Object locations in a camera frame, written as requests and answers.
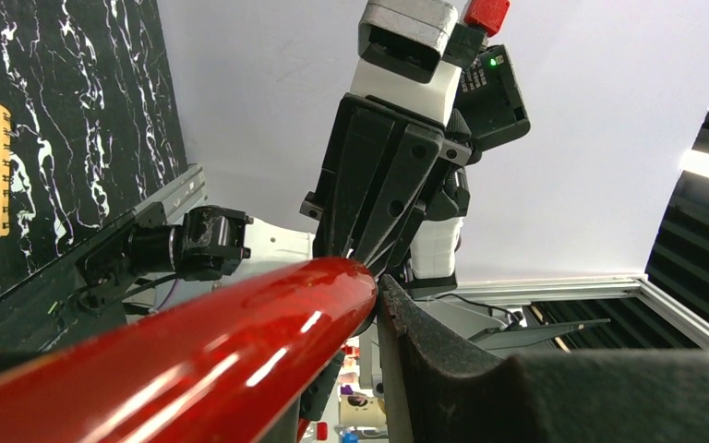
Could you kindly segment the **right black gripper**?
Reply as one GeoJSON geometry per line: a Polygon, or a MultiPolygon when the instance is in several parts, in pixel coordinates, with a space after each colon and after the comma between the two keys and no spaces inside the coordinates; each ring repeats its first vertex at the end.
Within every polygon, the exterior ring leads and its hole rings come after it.
{"type": "Polygon", "coordinates": [[[463,216],[444,185],[471,155],[440,123],[345,94],[301,207],[318,220],[314,257],[348,257],[375,276],[408,268],[415,279],[450,277],[463,216]]]}

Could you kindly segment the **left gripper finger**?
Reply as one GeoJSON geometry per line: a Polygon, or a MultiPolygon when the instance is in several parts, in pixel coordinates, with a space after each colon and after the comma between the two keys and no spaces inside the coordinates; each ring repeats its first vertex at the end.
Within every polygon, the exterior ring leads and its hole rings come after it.
{"type": "Polygon", "coordinates": [[[709,352],[613,350],[499,358],[379,280],[392,442],[709,442],[709,352]]]}

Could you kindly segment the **red cable lock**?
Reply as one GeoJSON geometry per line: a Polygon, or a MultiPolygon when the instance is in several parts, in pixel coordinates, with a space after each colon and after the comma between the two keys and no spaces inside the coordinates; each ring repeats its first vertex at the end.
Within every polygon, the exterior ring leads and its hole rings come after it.
{"type": "Polygon", "coordinates": [[[255,442],[371,312],[367,269],[253,277],[0,375],[0,442],[255,442]]]}

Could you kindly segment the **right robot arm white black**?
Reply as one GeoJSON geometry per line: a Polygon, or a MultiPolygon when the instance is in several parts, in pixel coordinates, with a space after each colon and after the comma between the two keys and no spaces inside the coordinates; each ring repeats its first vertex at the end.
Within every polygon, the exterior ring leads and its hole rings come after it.
{"type": "Polygon", "coordinates": [[[314,232],[212,205],[172,224],[153,205],[79,262],[80,307],[101,313],[144,291],[147,274],[156,284],[239,281],[316,257],[348,257],[374,276],[395,276],[416,297],[455,289],[471,202],[466,169],[531,124],[505,45],[437,73],[434,90],[359,63],[316,187],[301,204],[314,232]]]}

